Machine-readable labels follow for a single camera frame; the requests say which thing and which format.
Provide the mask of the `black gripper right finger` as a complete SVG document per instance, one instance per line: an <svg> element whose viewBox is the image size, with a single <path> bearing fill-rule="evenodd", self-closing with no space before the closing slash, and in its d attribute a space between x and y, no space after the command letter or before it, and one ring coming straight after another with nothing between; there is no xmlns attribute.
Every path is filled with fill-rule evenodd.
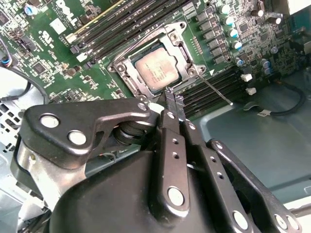
<svg viewBox="0 0 311 233"><path fill-rule="evenodd" d="M208 211L218 233L300 233L295 216L221 141L205 142L176 96L188 159L201 169Z"/></svg>

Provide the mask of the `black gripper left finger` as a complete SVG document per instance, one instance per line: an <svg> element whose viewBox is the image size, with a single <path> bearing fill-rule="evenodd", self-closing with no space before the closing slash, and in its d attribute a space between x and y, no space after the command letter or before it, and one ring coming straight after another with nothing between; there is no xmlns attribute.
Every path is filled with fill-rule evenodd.
<svg viewBox="0 0 311 233"><path fill-rule="evenodd" d="M157 218L185 218L190 211L183 98L168 88L159 100L136 98L37 105L20 128L20 165L54 210L86 178L87 161L132 144L155 152L150 208Z"/></svg>

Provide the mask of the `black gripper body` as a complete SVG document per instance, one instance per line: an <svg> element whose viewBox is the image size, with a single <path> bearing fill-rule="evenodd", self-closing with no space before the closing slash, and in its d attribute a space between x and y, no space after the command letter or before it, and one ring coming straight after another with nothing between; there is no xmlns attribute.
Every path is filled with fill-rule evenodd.
<svg viewBox="0 0 311 233"><path fill-rule="evenodd" d="M189 149L186 148L187 163ZM59 200L50 233L213 233L199 175L187 166L190 211L183 219L157 218L150 208L155 152L143 149L85 178Z"/></svg>

